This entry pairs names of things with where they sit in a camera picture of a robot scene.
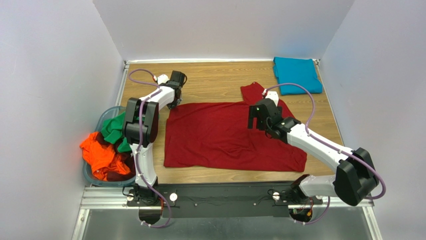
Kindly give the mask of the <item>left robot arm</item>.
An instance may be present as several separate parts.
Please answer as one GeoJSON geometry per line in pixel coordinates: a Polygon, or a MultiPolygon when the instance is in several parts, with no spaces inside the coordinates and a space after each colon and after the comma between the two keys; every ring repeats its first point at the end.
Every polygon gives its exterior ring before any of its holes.
{"type": "Polygon", "coordinates": [[[126,104],[122,134],[133,153],[135,179],[129,199],[154,205],[160,200],[155,187],[158,176],[154,168],[153,145],[158,136],[160,110],[173,109],[182,101],[182,88],[188,77],[180,71],[170,76],[153,76],[155,89],[146,96],[129,98],[126,104]]]}

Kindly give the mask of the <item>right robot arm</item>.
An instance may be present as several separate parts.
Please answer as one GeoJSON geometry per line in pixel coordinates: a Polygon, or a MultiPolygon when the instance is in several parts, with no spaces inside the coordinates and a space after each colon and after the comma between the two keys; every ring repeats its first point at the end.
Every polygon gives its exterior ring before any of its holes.
{"type": "Polygon", "coordinates": [[[294,203],[315,196],[338,197],[350,206],[370,198],[370,193],[384,183],[376,172],[370,153],[344,147],[311,131],[293,117],[282,117],[274,100],[264,98],[249,106],[248,126],[264,131],[273,139],[296,147],[326,164],[332,175],[305,174],[295,180],[286,198],[294,203]]]}

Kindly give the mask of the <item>dark red t shirt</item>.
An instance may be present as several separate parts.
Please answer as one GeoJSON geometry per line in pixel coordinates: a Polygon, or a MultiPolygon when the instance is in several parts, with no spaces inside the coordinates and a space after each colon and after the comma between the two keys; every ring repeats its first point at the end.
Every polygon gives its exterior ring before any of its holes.
{"type": "Polygon", "coordinates": [[[249,106],[262,99],[257,82],[240,88],[242,101],[182,104],[165,128],[167,168],[304,172],[307,154],[263,131],[248,128],[249,106]]]}

